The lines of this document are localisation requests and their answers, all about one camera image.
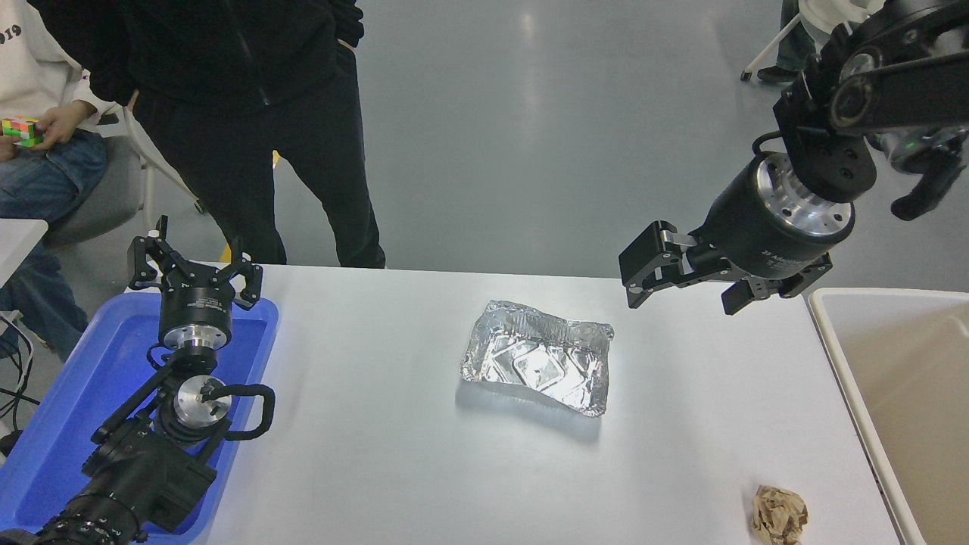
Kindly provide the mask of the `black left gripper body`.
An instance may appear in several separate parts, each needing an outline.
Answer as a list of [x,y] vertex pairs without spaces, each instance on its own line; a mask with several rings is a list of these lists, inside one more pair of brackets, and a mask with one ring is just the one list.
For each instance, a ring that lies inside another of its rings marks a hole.
[[229,334],[232,331],[233,287],[229,282],[212,283],[216,270],[201,266],[194,272],[174,268],[160,281],[160,334],[188,325],[210,325]]

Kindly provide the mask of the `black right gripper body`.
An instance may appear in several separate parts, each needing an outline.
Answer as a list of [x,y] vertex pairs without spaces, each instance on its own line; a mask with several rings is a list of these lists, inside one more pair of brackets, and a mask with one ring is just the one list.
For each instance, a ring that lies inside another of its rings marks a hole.
[[757,154],[691,235],[731,263],[734,283],[802,276],[804,291],[833,268],[833,203],[800,182],[786,153]]

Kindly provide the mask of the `person's left hand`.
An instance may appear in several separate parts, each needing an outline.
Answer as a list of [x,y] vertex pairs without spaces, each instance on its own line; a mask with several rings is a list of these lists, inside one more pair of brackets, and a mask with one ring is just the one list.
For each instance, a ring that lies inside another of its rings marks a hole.
[[79,125],[96,113],[93,104],[82,100],[49,108],[36,122],[36,128],[42,132],[42,142],[35,146],[35,151],[48,151],[53,146],[66,144]]

